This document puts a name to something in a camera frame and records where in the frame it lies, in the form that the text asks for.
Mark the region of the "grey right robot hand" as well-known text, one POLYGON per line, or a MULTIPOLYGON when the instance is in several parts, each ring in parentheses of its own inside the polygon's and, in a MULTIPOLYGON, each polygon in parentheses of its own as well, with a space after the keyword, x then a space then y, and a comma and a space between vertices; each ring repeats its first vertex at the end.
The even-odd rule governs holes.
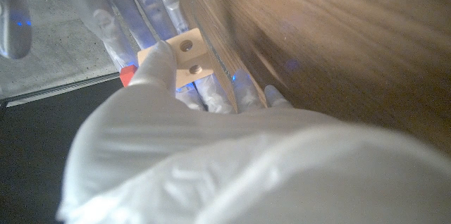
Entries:
MULTIPOLYGON (((103 42, 117 70, 138 60, 118 22, 124 19, 141 49, 188 30, 180 0, 71 0, 82 22, 103 42)), ((32 19, 27 0, 1 0, 1 56, 20 59, 29 53, 32 19)))

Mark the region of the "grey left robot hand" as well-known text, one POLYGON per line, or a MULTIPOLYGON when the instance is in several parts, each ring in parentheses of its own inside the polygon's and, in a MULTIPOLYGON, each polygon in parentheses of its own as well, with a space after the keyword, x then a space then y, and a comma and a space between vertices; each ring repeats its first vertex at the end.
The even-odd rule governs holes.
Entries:
POLYGON ((82 124, 56 217, 64 223, 449 223, 450 160, 392 130, 291 105, 272 86, 220 114, 175 96, 156 43, 130 84, 82 124))

